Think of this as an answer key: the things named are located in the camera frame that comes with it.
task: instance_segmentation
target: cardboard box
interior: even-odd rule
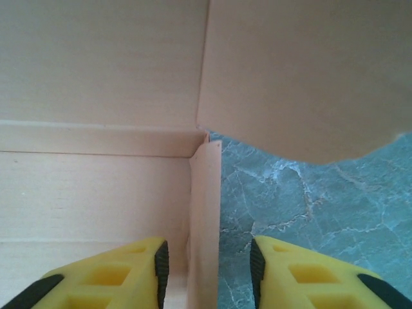
[[[215,308],[221,144],[204,128],[316,163],[392,141],[412,128],[411,12],[0,3],[0,303],[52,268],[164,236],[166,308]]]

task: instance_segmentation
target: yellow plastic part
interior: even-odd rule
[[[266,236],[259,309],[390,309],[357,277],[369,270]]]
[[[155,254],[163,242],[137,241],[48,272],[64,279],[33,309],[158,309]]]

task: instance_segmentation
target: cardboard flap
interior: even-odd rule
[[[211,2],[198,123],[279,156],[363,156],[412,129],[412,2]]]
[[[1,1],[0,120],[195,129],[207,3]]]

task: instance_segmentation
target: marble floor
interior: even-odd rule
[[[267,235],[379,273],[412,298],[412,135],[311,165],[223,140],[219,309],[252,309],[250,240]]]

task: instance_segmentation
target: square hole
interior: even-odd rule
[[[129,253],[143,253],[146,251],[146,248],[134,248],[129,251]]]
[[[274,246],[273,246],[273,250],[275,250],[276,252],[289,252],[288,249],[283,248],[283,247],[280,247],[280,246],[278,246],[278,245],[274,245]]]
[[[122,264],[99,265],[94,268],[83,280],[84,285],[122,285],[131,267]]]
[[[316,309],[367,309],[354,295],[311,295],[310,301]]]
[[[334,274],[322,265],[293,264],[289,270],[298,283],[338,283]]]
[[[110,303],[110,297],[96,297],[92,295],[71,296],[67,309],[106,309]]]

